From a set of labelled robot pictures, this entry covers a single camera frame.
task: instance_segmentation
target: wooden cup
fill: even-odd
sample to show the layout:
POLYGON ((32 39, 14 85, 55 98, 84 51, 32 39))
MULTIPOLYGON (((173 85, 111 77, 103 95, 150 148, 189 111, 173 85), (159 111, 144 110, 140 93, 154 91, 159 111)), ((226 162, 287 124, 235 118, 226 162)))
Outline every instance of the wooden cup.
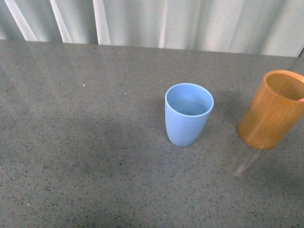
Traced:
POLYGON ((265 74, 238 133, 258 149, 275 147, 304 115, 304 76, 285 70, 265 74))

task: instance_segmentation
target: cup rim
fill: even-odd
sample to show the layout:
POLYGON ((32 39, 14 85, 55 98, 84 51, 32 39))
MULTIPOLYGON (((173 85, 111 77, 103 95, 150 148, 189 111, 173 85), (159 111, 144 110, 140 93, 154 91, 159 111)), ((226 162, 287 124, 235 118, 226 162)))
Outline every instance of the cup rim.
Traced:
POLYGON ((193 84, 193 83, 179 83, 179 84, 175 84, 175 85, 171 86, 171 87, 167 90, 166 95, 165 95, 165 103, 166 103, 166 105, 167 105, 173 112, 175 112, 175 113, 178 114, 178 115, 182 115, 182 116, 186 116, 186 117, 200 117, 200 116, 207 115, 208 113, 211 112, 211 110, 212 110, 212 108, 213 108, 213 106, 214 106, 214 99, 213 99, 213 96, 211 95, 211 93, 210 93, 207 89, 205 89, 204 87, 202 87, 202 86, 200 86, 200 85, 193 84), (174 87, 176 87, 176 86, 181 86, 181 85, 191 85, 191 86, 196 86, 196 87, 199 87, 200 89, 203 89, 205 92, 207 92, 207 94, 208 94, 208 95, 210 96, 210 98, 211 98, 211 107, 210 107, 206 112, 204 112, 204 113, 202 113, 202 114, 199 114, 199 115, 186 115, 186 114, 179 113, 179 112, 177 112, 176 110, 174 110, 174 109, 169 105, 169 103, 168 103, 168 101, 167 101, 167 94, 168 94, 169 91, 170 91, 171 89, 173 89, 174 87))
POLYGON ((275 95, 283 98, 283 99, 286 99, 288 101, 292 101, 292 102, 296 102, 296 103, 300 103, 300 104, 304 104, 303 101, 297 101, 297 100, 293 100, 293 99, 290 99, 290 98, 287 98, 283 95, 280 95, 279 93, 277 93, 276 91, 274 91, 267 83, 267 78, 270 77, 271 75, 274 75, 274 74, 283 74, 283 75, 287 75, 287 76, 290 76, 290 77, 293 77, 295 78, 296 80, 300 81, 301 83, 304 84, 304 76, 300 75, 300 74, 297 74, 295 72, 292 72, 292 71, 288 71, 288 70, 272 70, 272 71, 269 71, 267 72, 265 75, 264 75, 264 78, 263 78, 263 81, 264 81, 264 84, 266 85, 266 87, 272 92, 274 93, 275 95))

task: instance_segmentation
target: bamboo cup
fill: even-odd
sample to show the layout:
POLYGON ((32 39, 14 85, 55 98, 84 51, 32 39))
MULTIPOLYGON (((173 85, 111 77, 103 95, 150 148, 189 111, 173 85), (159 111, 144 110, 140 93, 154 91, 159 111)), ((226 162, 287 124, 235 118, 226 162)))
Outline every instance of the bamboo cup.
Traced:
POLYGON ((304 76, 285 70, 265 74, 238 133, 259 149, 275 147, 304 115, 304 76))

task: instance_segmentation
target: white curtain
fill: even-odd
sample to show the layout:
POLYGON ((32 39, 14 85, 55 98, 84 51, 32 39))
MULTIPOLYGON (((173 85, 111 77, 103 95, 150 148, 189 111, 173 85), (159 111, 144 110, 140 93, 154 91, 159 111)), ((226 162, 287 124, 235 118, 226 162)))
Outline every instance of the white curtain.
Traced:
POLYGON ((0 38, 298 57, 304 0, 0 0, 0 38))

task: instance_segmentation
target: plastic cup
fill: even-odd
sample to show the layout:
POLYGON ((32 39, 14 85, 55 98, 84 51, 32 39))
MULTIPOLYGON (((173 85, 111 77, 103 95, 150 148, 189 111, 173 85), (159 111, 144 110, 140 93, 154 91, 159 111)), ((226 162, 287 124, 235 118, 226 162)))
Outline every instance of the plastic cup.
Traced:
POLYGON ((193 143, 202 131, 214 100, 211 93, 196 84, 172 86, 165 95, 166 130, 170 141, 177 146, 193 143))

